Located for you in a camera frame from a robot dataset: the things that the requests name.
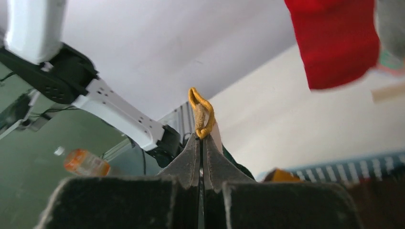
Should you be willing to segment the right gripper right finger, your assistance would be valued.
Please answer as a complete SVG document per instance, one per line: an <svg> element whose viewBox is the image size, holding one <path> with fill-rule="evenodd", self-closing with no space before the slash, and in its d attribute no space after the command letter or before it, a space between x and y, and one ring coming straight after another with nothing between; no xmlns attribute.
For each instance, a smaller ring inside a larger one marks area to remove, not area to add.
<svg viewBox="0 0 405 229"><path fill-rule="evenodd" d="M332 183L266 182L248 177L202 141L202 208L207 229L361 229L346 190Z"/></svg>

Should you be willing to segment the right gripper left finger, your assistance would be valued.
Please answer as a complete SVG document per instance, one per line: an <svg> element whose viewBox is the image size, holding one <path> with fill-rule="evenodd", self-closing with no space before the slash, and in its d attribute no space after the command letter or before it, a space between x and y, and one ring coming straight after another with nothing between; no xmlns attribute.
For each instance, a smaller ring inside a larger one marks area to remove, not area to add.
<svg viewBox="0 0 405 229"><path fill-rule="evenodd" d="M68 177L51 194L38 229L196 229L199 138L155 176Z"/></svg>

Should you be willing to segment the dark green sock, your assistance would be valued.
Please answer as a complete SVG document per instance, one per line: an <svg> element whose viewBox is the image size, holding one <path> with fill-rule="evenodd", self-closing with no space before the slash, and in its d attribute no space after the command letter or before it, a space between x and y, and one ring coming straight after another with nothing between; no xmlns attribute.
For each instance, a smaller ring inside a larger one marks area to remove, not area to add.
<svg viewBox="0 0 405 229"><path fill-rule="evenodd" d="M242 173L254 179L252 173L243 165L237 163L232 155L222 144L218 123L215 119L214 108L211 103L203 98L196 88L192 87L188 91L188 101L193 109L195 134L199 139L205 139L207 136L213 138L214 144L231 164L236 166Z"/></svg>

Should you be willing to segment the red santa sock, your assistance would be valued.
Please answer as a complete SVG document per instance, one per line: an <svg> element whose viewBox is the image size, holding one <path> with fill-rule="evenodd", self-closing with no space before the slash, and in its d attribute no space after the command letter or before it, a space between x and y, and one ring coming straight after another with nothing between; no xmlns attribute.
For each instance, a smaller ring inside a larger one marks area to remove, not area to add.
<svg viewBox="0 0 405 229"><path fill-rule="evenodd" d="M363 77L377 64L380 42L373 0L287 0L309 89Z"/></svg>

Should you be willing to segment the grey beige striped sock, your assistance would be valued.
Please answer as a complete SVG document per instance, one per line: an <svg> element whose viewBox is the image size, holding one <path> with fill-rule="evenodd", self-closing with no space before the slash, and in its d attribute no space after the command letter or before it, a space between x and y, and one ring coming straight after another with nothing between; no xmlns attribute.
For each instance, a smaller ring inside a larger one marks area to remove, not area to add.
<svg viewBox="0 0 405 229"><path fill-rule="evenodd" d="M376 1L377 34L381 45L400 60L405 58L405 1Z"/></svg>

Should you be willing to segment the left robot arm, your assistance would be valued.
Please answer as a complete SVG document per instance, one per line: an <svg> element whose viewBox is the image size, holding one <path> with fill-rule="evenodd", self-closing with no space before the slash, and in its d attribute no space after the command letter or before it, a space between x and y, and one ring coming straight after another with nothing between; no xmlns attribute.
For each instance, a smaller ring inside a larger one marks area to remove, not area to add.
<svg viewBox="0 0 405 229"><path fill-rule="evenodd" d="M166 167L181 152L180 134L116 94L92 61L61 40L65 0L9 0L0 61L57 104L87 111L135 141Z"/></svg>

